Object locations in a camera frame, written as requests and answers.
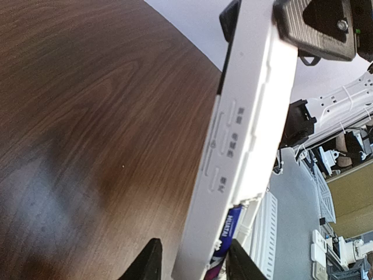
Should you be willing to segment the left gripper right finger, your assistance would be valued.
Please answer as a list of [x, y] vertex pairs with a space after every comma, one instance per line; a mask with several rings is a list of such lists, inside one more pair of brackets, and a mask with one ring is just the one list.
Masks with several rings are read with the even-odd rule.
[[227, 253], [226, 275], [229, 280], [267, 280], [236, 239]]

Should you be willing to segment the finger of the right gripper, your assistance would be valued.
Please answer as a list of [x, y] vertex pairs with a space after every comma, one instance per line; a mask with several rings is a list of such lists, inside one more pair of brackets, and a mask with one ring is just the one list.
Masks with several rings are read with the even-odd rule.
[[238, 14], [240, 11], [240, 0], [231, 1], [224, 10], [219, 14], [219, 22], [226, 42], [233, 38], [237, 25]]
[[273, 15], [280, 38], [326, 60], [356, 56], [350, 1], [275, 1]]

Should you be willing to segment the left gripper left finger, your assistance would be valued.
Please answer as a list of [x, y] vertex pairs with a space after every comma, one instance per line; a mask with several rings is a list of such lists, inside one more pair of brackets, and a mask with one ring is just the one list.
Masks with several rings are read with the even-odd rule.
[[161, 240], [158, 238], [150, 239], [118, 280], [161, 279], [162, 254]]

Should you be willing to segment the purple battery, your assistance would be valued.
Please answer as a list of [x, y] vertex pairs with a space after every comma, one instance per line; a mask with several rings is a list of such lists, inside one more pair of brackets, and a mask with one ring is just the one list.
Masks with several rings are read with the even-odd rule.
[[229, 209], [219, 236], [219, 248], [214, 250], [210, 259], [210, 268], [206, 271], [204, 279], [216, 279], [218, 277], [231, 246], [241, 210], [242, 205], [237, 205]]

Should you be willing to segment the white remote control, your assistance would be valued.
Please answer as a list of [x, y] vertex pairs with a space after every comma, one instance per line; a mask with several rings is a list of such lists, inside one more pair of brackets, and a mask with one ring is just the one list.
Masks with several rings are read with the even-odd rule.
[[230, 208], [256, 212], [286, 122], [298, 50], [272, 1], [241, 1], [172, 279], [203, 279]]

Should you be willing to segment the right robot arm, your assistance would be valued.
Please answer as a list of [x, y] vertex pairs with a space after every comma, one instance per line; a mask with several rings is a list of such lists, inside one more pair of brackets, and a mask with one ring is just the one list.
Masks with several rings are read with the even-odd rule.
[[[321, 59], [372, 62], [372, 1], [275, 1], [280, 38], [298, 49], [304, 65]], [[372, 68], [357, 81], [288, 109], [280, 148], [313, 147], [372, 113]]]

